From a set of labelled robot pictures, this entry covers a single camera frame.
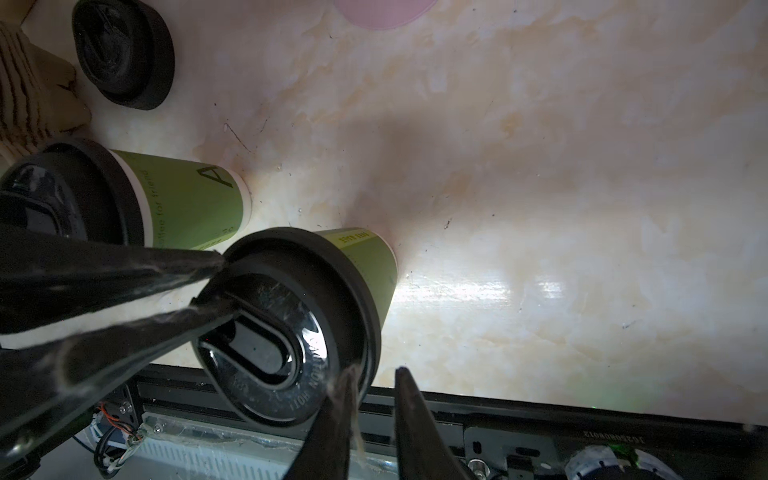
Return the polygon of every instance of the black plastic lid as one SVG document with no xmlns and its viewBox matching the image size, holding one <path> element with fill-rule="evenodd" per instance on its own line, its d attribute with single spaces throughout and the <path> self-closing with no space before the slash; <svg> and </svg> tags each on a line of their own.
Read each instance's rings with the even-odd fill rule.
<svg viewBox="0 0 768 480">
<path fill-rule="evenodd" d="M 352 262 L 295 228 L 254 233 L 224 256 L 230 267 L 196 301 L 227 295 L 241 313 L 200 337 L 195 353 L 233 409 L 260 424 L 307 422 L 328 383 L 353 363 L 362 366 L 362 398 L 376 374 L 381 332 Z"/>
<path fill-rule="evenodd" d="M 48 145 L 44 151 L 79 158 L 98 170 L 111 196 L 115 219 L 121 227 L 121 238 L 115 243 L 144 245 L 144 223 L 136 193 L 122 167 L 107 148 L 86 138 L 67 138 Z"/>
<path fill-rule="evenodd" d="M 114 201 L 90 162 L 43 152 L 21 159 L 0 180 L 4 223 L 79 240 L 122 243 Z"/>
<path fill-rule="evenodd" d="M 109 100 L 151 110 L 174 79 L 174 44 L 162 17 L 138 0 L 80 0 L 72 31 L 83 72 Z"/>
</svg>

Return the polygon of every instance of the electrical wire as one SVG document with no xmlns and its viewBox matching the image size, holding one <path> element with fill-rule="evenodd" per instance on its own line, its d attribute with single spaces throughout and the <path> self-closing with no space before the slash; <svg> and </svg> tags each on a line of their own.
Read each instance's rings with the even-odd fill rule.
<svg viewBox="0 0 768 480">
<path fill-rule="evenodd" d="M 101 410 L 101 413 L 104 414 L 104 417 L 107 419 L 107 422 L 109 422 L 110 425 L 112 425 L 116 429 L 121 430 L 125 435 L 137 438 L 134 433 L 134 428 L 125 422 L 121 422 L 120 419 L 118 419 L 117 417 L 114 417 L 109 413 L 107 413 L 107 408 L 104 406 L 104 403 L 101 403 L 99 405 L 99 410 Z"/>
<path fill-rule="evenodd" d="M 115 431 L 117 431 L 117 427 L 110 427 L 104 434 L 101 436 L 101 438 L 98 441 L 98 444 L 96 445 L 96 449 L 94 450 L 94 465 L 96 465 L 96 468 L 98 468 L 99 473 L 101 473 L 102 478 L 112 478 L 115 475 L 118 474 L 118 469 L 113 469 L 111 472 L 109 471 L 109 468 L 104 465 L 104 460 L 109 456 L 110 460 L 114 460 L 113 457 L 110 455 L 107 455 L 107 449 L 110 448 L 109 446 L 109 438 L 112 436 Z M 113 450 L 121 450 L 123 449 L 117 449 L 115 447 L 112 447 Z"/>
<path fill-rule="evenodd" d="M 89 447 L 88 445 L 85 445 L 82 440 L 80 440 L 78 437 L 72 437 L 73 440 L 75 440 L 77 443 L 82 445 L 82 447 L 86 450 L 88 450 L 90 453 L 94 453 L 94 449 Z"/>
</svg>

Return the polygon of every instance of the screw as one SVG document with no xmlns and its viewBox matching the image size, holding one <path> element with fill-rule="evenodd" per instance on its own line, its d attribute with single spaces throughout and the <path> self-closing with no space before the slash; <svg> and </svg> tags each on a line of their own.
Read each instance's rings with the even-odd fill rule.
<svg viewBox="0 0 768 480">
<path fill-rule="evenodd" d="M 491 474 L 491 469 L 480 458 L 473 458 L 467 462 L 467 466 L 478 480 L 486 480 Z"/>
</svg>

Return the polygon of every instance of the pink object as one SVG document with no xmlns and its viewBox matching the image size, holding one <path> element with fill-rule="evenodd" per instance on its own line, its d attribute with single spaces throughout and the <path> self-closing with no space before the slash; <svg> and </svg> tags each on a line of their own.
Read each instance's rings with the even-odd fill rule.
<svg viewBox="0 0 768 480">
<path fill-rule="evenodd" d="M 334 0 L 349 23 L 371 30 L 386 30 L 413 22 L 437 0 Z"/>
</svg>

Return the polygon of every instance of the beige marble surface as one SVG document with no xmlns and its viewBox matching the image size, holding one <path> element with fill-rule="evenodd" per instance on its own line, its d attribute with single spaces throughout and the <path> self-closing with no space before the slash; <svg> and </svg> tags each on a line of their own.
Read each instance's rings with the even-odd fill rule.
<svg viewBox="0 0 768 480">
<path fill-rule="evenodd" d="M 238 170 L 248 230 L 382 234 L 375 385 L 407 365 L 424 390 L 768 424 L 768 2 L 439 0 L 391 31 L 328 0 L 148 3 L 173 89 L 143 112 L 81 77 L 92 134 Z M 25 30 L 76 62 L 73 4 Z"/>
</svg>

